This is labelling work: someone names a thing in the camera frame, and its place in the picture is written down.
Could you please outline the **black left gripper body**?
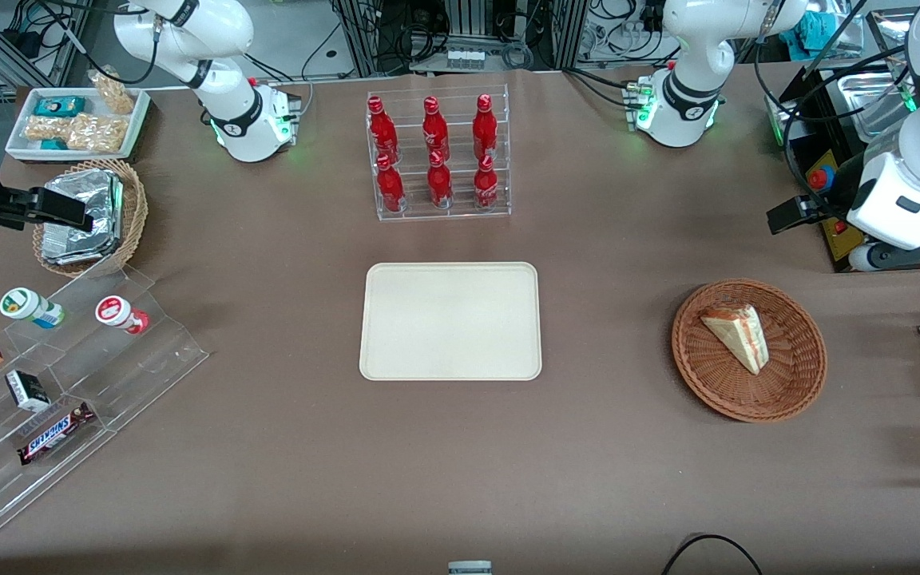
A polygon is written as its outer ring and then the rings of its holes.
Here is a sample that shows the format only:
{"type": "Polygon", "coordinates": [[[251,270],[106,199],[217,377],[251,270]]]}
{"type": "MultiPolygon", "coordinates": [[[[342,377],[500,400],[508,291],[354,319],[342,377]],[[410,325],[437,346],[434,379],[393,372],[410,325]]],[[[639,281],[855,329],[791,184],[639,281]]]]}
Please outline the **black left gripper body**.
{"type": "Polygon", "coordinates": [[[865,177],[866,154],[855,154],[842,164],[834,164],[832,152],[818,161],[818,171],[824,172],[818,189],[819,196],[829,208],[820,207],[818,221],[835,218],[845,220],[849,211],[862,206],[876,185],[876,172],[865,177]]]}

